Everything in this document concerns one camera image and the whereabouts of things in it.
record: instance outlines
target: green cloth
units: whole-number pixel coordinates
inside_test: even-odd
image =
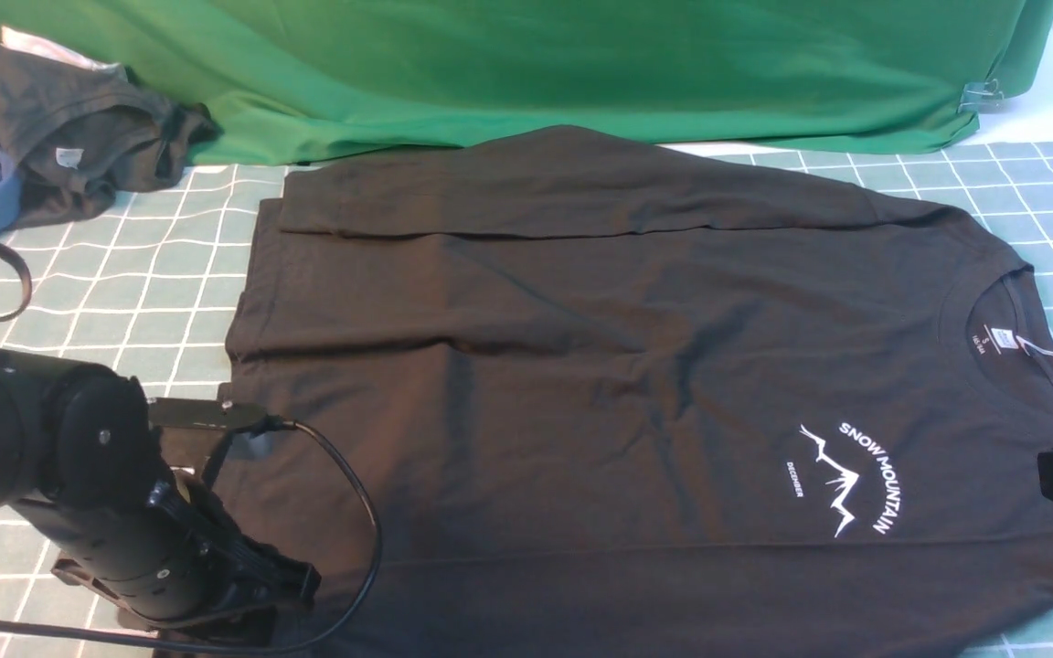
[[[647,142],[925,153],[1024,92],[1053,0],[0,0],[225,136],[201,163],[472,145],[555,124]]]

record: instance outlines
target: pile of clothes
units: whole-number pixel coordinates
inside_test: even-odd
[[[0,232],[100,216],[117,191],[181,179],[190,146],[218,137],[204,107],[181,107],[101,63],[3,27]]]

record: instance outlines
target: teal grid mat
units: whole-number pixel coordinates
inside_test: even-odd
[[[759,154],[727,161],[810,172],[972,212],[1035,263],[1053,332],[1053,142],[956,146],[927,156]],[[151,396],[213,399],[230,376],[222,341],[245,282],[259,201],[283,167],[201,167],[174,191],[121,196],[105,216],[14,232],[4,241],[37,275],[31,311],[0,345],[95,361],[135,375]],[[0,313],[17,302],[0,265]],[[115,629],[114,612],[47,574],[56,551],[0,510],[0,618]],[[0,658],[128,658],[147,651],[1,637]],[[1053,612],[982,641],[971,658],[1053,657]]]

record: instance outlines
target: size label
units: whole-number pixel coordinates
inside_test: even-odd
[[[1006,350],[1019,350],[1018,338],[1015,338],[1015,333],[1011,332],[1010,328],[991,328],[991,334],[994,334],[994,344],[998,345],[999,348]]]

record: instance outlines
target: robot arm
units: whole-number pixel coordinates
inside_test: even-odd
[[[3,251],[24,277],[25,305],[25,264]],[[56,634],[8,621],[0,630],[196,654],[300,649],[262,647],[280,610],[314,606],[318,572],[239,532],[211,491],[235,438],[279,430],[304,431],[324,446],[376,524],[375,557],[354,612],[379,565],[379,524],[346,461],[314,430],[254,405],[148,400],[137,380],[98,363],[0,350],[0,507],[11,505],[62,550],[53,571],[64,582],[92,589],[134,625],[218,644]]]

